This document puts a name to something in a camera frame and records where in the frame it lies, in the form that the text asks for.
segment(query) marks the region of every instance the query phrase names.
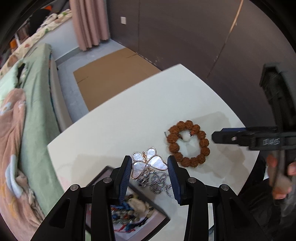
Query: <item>white bead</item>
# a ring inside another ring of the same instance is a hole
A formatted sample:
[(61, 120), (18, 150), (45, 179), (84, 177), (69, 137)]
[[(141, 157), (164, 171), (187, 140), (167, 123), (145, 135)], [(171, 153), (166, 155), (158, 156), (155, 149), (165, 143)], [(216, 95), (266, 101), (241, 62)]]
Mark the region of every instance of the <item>white bead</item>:
[(183, 139), (183, 141), (190, 141), (190, 139), (191, 139), (191, 135), (190, 135), (190, 132), (188, 132), (188, 131), (184, 131), (182, 134), (181, 134), (181, 136), (182, 136), (182, 139)]

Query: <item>gray floor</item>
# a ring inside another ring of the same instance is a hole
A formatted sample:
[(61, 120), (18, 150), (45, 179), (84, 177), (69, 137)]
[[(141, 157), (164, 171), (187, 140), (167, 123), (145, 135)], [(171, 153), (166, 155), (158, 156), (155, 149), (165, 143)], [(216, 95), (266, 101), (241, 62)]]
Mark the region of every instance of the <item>gray floor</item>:
[(89, 112), (82, 98), (73, 72), (98, 58), (122, 48), (124, 48), (124, 46), (121, 44), (113, 40), (109, 40), (108, 42), (101, 43), (99, 46), (93, 47), (88, 51), (80, 52), (58, 65), (58, 75), (62, 93), (73, 123)]

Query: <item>baseboard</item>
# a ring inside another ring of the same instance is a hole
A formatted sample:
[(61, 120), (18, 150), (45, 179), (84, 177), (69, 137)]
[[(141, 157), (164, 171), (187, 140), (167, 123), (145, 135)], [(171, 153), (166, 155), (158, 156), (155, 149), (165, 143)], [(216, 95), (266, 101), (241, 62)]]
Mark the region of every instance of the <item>baseboard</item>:
[(66, 60), (68, 60), (70, 58), (72, 58), (74, 55), (76, 55), (76, 54), (78, 54), (80, 52), (82, 52), (82, 50), (79, 47), (77, 47), (75, 49), (72, 49), (70, 52), (64, 54), (63, 56), (59, 57), (58, 59), (56, 59), (55, 62), (57, 64), (57, 66), (59, 66), (61, 63), (65, 62)]

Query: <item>silver chain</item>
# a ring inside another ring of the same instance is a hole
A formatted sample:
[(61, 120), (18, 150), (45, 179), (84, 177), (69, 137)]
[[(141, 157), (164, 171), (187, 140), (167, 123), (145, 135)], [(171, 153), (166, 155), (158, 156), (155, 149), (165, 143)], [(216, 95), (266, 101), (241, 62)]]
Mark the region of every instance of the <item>silver chain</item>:
[(137, 183), (141, 187), (146, 187), (149, 185), (149, 189), (155, 194), (160, 194), (161, 192), (166, 192), (170, 198), (174, 198), (169, 190), (172, 188), (171, 184), (166, 183), (168, 174), (160, 172), (148, 172), (137, 179)]

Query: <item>brown wooden bead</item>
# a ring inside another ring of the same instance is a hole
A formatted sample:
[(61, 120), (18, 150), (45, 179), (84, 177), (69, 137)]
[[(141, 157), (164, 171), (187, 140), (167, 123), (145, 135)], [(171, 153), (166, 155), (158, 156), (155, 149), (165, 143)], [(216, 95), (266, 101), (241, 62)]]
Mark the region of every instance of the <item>brown wooden bead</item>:
[(205, 132), (204, 131), (199, 131), (197, 134), (198, 139), (204, 139), (205, 138)]
[(190, 166), (191, 167), (197, 167), (198, 166), (198, 160), (196, 157), (190, 158)]
[(199, 164), (203, 164), (205, 162), (205, 156), (203, 154), (199, 154), (196, 158)]
[(200, 149), (200, 154), (203, 154), (204, 156), (208, 156), (210, 154), (210, 149), (208, 147), (202, 147)]
[(167, 137), (168, 143), (175, 143), (179, 139), (177, 134), (169, 134)]
[(172, 143), (169, 146), (169, 150), (171, 153), (177, 153), (180, 150), (180, 147), (177, 143)]
[(180, 131), (183, 131), (183, 130), (186, 129), (186, 126), (185, 126), (184, 121), (179, 121), (179, 122), (177, 123), (177, 127), (180, 129)]
[(170, 129), (169, 129), (169, 132), (171, 134), (178, 134), (180, 132), (180, 129), (177, 127), (177, 126), (172, 126)]
[(190, 120), (187, 120), (187, 121), (185, 122), (185, 127), (186, 127), (187, 130), (192, 130), (193, 122), (190, 121)]
[(178, 162), (183, 160), (183, 154), (181, 152), (174, 153), (174, 156)]
[(181, 161), (181, 165), (184, 167), (189, 167), (190, 166), (190, 159), (188, 157), (184, 157), (183, 160)]
[(200, 130), (200, 126), (199, 125), (193, 125), (192, 127), (192, 131), (194, 131), (195, 134), (197, 134)]
[(200, 146), (201, 147), (207, 147), (209, 145), (209, 140), (208, 139), (201, 139), (200, 140)]

